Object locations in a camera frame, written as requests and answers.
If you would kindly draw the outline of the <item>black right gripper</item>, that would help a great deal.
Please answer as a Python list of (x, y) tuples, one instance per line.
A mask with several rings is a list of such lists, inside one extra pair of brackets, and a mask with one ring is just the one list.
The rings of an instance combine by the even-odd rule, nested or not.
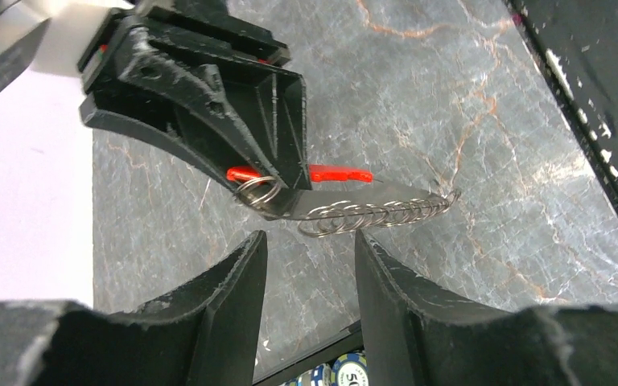
[(303, 78), (282, 69), (289, 47), (272, 32), (233, 17), (224, 1), (133, 1), (111, 7), (77, 62), (88, 91), (120, 24), (195, 33), (176, 37), (133, 29), (117, 49), (117, 78), (131, 92), (91, 92), (80, 118), (161, 149), (229, 191), (245, 166), (284, 187), (307, 189)]

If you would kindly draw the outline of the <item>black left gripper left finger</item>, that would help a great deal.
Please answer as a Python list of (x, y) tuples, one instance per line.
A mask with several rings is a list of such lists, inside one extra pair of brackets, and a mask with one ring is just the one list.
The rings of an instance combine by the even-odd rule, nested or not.
[(0, 385), (250, 385), (267, 235), (134, 311), (0, 302)]

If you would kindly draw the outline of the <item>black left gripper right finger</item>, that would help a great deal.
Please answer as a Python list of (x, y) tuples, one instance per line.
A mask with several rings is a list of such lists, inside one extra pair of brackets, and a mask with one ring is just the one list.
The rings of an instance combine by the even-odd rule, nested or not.
[(618, 385), (618, 304), (498, 310), (362, 232), (355, 268), (373, 385)]

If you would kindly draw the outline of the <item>metal keyring tool red handle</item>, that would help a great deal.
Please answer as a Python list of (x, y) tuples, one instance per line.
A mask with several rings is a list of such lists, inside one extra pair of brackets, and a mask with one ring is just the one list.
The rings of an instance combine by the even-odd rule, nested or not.
[(461, 196), (454, 189), (434, 192), (402, 183), (377, 179), (368, 170), (347, 166), (310, 165), (314, 183), (357, 181), (350, 191), (316, 191), (284, 187), (273, 176), (258, 177), (245, 166), (229, 170), (241, 185), (233, 192), (237, 201), (268, 220), (298, 223), (304, 236), (321, 238), (359, 229), (415, 224), (441, 216)]

